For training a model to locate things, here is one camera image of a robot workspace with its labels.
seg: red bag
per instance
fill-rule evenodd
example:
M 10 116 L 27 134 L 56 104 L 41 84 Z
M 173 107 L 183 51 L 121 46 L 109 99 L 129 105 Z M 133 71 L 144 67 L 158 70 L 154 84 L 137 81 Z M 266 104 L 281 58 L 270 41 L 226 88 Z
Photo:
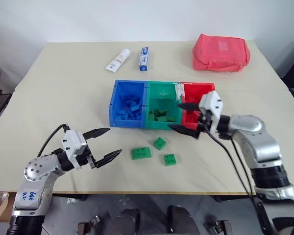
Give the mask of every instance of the red bag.
M 249 60 L 248 47 L 241 38 L 201 34 L 193 48 L 194 70 L 240 71 Z

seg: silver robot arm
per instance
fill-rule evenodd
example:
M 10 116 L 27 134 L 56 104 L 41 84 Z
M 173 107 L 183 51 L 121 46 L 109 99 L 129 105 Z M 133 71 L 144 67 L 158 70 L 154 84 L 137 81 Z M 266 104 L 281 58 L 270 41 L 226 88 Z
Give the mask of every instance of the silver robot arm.
M 100 128 L 81 134 L 66 128 L 62 139 L 64 151 L 57 149 L 49 155 L 38 154 L 26 165 L 24 181 L 15 197 L 7 235 L 40 235 L 56 179 L 66 171 L 73 168 L 79 170 L 86 164 L 91 169 L 99 168 L 121 153 L 120 149 L 105 155 L 98 162 L 94 159 L 86 140 L 96 138 L 108 130 L 109 128 Z
M 284 169 L 280 147 L 258 117 L 233 115 L 228 134 L 243 153 L 255 183 L 264 234 L 291 234 L 294 227 L 294 186 Z
M 284 169 L 280 147 L 266 132 L 264 122 L 252 115 L 221 115 L 223 102 L 216 91 L 203 95 L 199 104 L 180 108 L 201 112 L 197 130 L 181 125 L 169 127 L 194 138 L 200 132 L 218 132 L 221 139 L 236 141 L 255 183 L 258 219 L 265 235 L 294 235 L 294 186 Z

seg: table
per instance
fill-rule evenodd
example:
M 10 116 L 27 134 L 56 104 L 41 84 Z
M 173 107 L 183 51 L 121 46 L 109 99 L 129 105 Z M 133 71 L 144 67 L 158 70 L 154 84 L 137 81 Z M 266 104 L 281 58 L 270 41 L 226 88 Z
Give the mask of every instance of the table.
M 194 42 L 48 43 L 0 118 L 0 190 L 16 191 L 26 163 L 49 134 L 62 123 L 86 132 L 108 127 L 108 105 L 116 79 L 213 82 L 223 99 L 223 114 L 253 114 L 266 124 L 281 147 L 289 180 L 294 184 L 294 100 L 260 53 L 247 43 L 249 65 L 241 72 L 194 71 Z M 150 71 L 138 69 L 141 47 L 149 46 Z M 122 49 L 132 52 L 116 73 L 104 67 Z M 45 149 L 61 147 L 57 134 Z M 157 137 L 168 141 L 158 151 Z M 222 141 L 232 153 L 229 141 Z M 113 162 L 100 169 L 72 170 L 60 177 L 54 192 L 69 193 L 192 193 L 244 194 L 226 153 L 206 134 L 196 141 L 174 131 L 112 128 L 88 141 L 96 159 L 122 148 Z M 132 148 L 148 146 L 151 159 L 131 160 Z M 163 155 L 174 153 L 177 165 L 165 167 Z

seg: green building block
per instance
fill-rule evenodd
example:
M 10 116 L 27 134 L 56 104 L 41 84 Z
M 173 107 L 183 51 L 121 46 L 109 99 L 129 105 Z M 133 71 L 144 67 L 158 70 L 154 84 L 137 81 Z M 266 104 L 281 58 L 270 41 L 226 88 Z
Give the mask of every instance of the green building block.
M 164 156 L 164 160 L 165 160 L 165 165 L 166 166 L 170 166 L 170 165 L 175 165 L 176 164 L 176 160 L 175 160 L 175 156 L 174 154 L 168 154 Z
M 132 159 L 151 158 L 150 148 L 134 148 L 132 149 Z
M 162 138 L 158 138 L 154 141 L 153 146 L 155 146 L 158 150 L 161 150 L 167 142 L 165 142 Z
M 175 122 L 175 118 L 174 117 L 167 117 L 167 121 Z
M 158 109 L 155 109 L 155 112 L 154 112 L 154 114 L 155 114 L 155 117 L 158 117 L 158 116 L 160 116 L 159 110 L 158 110 Z
M 165 116 L 165 115 L 167 115 L 167 112 L 168 112 L 167 109 L 159 110 L 159 115 L 160 116 Z
M 158 117 L 158 121 L 167 121 L 167 117 Z
M 149 114 L 149 120 L 150 121 L 155 121 L 155 115 L 154 114 Z

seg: white tube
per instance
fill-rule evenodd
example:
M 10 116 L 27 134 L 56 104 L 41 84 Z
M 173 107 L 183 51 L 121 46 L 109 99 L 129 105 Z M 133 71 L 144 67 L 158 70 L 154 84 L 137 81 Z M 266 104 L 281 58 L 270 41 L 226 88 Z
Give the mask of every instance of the white tube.
M 118 68 L 123 64 L 123 62 L 127 59 L 127 57 L 130 55 L 129 49 L 124 49 L 119 55 L 117 55 L 116 58 L 114 58 L 113 61 L 111 61 L 108 66 L 106 67 L 107 70 L 110 70 L 112 72 L 116 72 Z

